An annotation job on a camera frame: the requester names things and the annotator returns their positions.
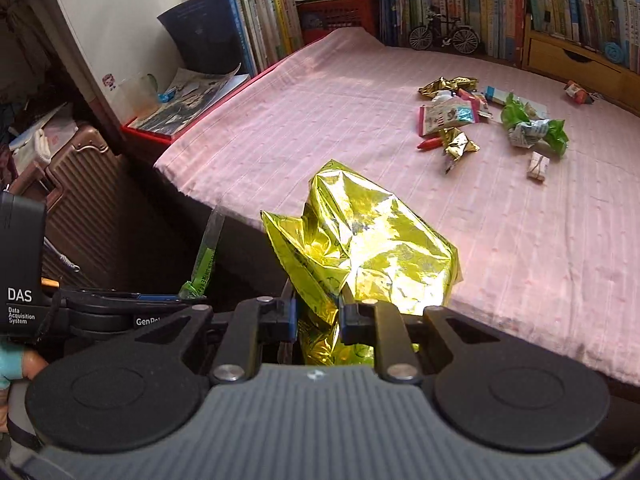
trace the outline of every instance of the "miniature bicycle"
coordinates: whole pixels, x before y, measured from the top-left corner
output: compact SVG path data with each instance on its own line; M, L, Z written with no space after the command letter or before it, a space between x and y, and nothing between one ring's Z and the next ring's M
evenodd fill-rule
M447 25L445 36L440 30L441 23ZM441 46L452 45L460 54L473 54L480 45L478 34L468 25L460 25L460 18L446 20L442 14L429 11L425 25L415 27L409 34L409 46L414 50L427 50L434 40Z

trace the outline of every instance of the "gray plastic base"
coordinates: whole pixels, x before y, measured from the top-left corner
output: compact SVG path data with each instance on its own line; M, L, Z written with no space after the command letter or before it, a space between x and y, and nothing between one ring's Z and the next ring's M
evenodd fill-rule
M613 471L586 444L542 455L482 447L418 388L385 383L368 367L276 365L213 388L185 426L145 449L46 447L20 468L47 480L595 480Z

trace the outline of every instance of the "gold foil wrapper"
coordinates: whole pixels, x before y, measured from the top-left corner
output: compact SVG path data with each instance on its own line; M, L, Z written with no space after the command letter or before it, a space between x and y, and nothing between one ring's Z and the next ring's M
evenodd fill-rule
M471 91L478 89L478 79L474 77L455 77L453 79L436 79L433 83L429 83L427 86L418 88L418 92L427 97L433 99L439 90L451 90L456 92L458 88Z
M262 212L273 249L306 307L300 343L308 364L373 362L366 345L339 339L337 298L390 301L406 314L445 304L462 280L458 250L391 192L334 160L311 179L300 218Z
M440 130L444 152L450 156L446 173L462 158L462 155L470 152L477 152L480 149L475 142L466 136L466 133L458 128L444 128Z

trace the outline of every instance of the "red plastic basket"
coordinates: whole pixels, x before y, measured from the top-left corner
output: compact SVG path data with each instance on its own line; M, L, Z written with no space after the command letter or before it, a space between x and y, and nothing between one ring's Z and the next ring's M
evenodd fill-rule
M327 0L298 5L305 44L341 27L362 27L378 36L378 0Z

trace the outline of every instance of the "bed sheet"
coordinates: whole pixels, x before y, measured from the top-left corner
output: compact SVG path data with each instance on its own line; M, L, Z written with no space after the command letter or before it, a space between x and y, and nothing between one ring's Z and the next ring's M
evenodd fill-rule
M497 122L465 127L480 151L443 174L416 150L417 88L473 76L566 119L546 182ZM499 118L499 109L494 110ZM562 84L482 60L390 48L332 32L212 111L156 167L184 194L262 229L260 210L298 216L309 178L339 162L398 195L460 251L452 307L640 384L640 119Z

